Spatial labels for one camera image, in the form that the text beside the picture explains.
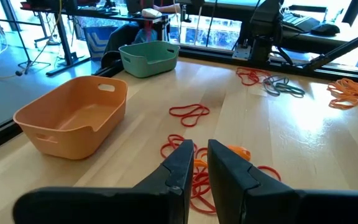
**green plastic bin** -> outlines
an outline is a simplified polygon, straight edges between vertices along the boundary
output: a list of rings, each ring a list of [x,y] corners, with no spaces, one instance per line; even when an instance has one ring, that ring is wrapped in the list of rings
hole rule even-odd
[[[165,41],[133,44],[119,48],[126,72],[145,78],[176,67],[180,47]]]

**bin handle hole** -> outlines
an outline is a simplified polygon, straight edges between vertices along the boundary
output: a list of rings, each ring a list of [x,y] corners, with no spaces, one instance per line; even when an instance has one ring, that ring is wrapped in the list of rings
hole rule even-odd
[[[52,143],[57,143],[57,140],[55,137],[53,136],[47,136],[44,134],[35,134],[35,136],[37,137],[38,140],[41,141],[48,141],[48,142],[52,142]]]
[[[107,84],[99,84],[98,88],[104,91],[115,91],[116,87]]]

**orange plastic bin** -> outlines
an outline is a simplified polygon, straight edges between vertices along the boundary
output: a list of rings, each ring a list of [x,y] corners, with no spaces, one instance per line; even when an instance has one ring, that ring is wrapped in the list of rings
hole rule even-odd
[[[122,80],[78,77],[24,106],[13,119],[39,151],[83,159],[124,118],[126,96]]]

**keyboard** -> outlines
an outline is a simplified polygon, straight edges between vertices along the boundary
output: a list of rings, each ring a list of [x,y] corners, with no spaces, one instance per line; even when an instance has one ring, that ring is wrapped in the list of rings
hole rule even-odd
[[[320,21],[309,16],[301,16],[292,12],[284,14],[284,30],[294,32],[309,32],[318,25],[320,25]]]

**light wood tabletop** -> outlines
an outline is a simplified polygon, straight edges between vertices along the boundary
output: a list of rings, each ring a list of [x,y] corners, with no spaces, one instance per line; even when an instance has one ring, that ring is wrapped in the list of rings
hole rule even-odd
[[[43,155],[24,134],[0,147],[0,223],[12,223],[14,202],[39,187],[132,187],[163,161],[160,147],[169,134],[200,147],[208,139],[244,146],[251,163],[274,167],[293,188],[358,190],[358,107],[330,108],[327,81],[289,77],[304,98],[270,96],[261,85],[242,85],[235,66],[185,58],[151,78],[121,72],[115,78],[129,85],[126,115],[93,156]],[[193,103],[211,110],[194,128],[168,114],[169,107]],[[191,210],[189,223],[218,219]]]

